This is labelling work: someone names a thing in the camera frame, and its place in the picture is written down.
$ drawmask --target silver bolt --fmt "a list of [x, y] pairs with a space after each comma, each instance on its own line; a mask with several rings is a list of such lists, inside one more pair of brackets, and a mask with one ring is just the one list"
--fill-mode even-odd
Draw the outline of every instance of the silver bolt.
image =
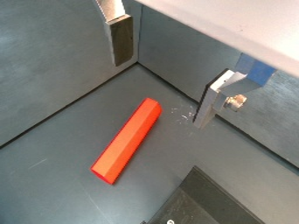
[[238, 94], [227, 99], [225, 107], [231, 108], [235, 112], [238, 112], [239, 109], [243, 107], [246, 101], [247, 97], [243, 94]]

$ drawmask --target gray wall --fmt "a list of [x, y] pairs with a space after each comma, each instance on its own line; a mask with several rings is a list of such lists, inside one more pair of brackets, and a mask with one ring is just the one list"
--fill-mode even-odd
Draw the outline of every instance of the gray wall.
[[139, 63], [197, 101], [206, 85], [226, 69], [234, 69], [239, 51], [145, 7]]
[[[206, 85], [234, 70], [239, 51], [145, 7], [139, 62], [198, 102]], [[299, 167], [299, 79], [279, 71], [267, 85], [246, 93], [247, 103], [221, 116]]]
[[135, 18], [135, 56], [120, 67], [92, 0], [0, 0], [0, 145], [23, 133], [138, 59], [142, 6]]

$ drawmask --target black object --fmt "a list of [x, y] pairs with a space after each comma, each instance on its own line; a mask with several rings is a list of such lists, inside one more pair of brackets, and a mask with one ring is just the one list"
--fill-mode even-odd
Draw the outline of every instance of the black object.
[[265, 223], [194, 166], [189, 176], [149, 224]]
[[131, 60], [134, 48], [134, 18], [127, 15], [107, 22], [110, 26], [116, 67]]

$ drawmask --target red block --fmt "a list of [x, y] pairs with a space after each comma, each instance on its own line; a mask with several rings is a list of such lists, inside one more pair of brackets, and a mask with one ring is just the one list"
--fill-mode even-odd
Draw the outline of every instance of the red block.
[[91, 166], [91, 171], [111, 185], [134, 156], [162, 111], [159, 102], [146, 98], [96, 163]]

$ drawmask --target gray floor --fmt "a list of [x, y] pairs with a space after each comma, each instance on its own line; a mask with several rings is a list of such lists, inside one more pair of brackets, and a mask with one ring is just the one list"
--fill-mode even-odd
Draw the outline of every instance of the gray floor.
[[[90, 167], [146, 97], [163, 115], [114, 186]], [[222, 120], [193, 126], [197, 105], [142, 66], [0, 150], [0, 223], [139, 224], [198, 165], [266, 223], [299, 220], [298, 171]]]

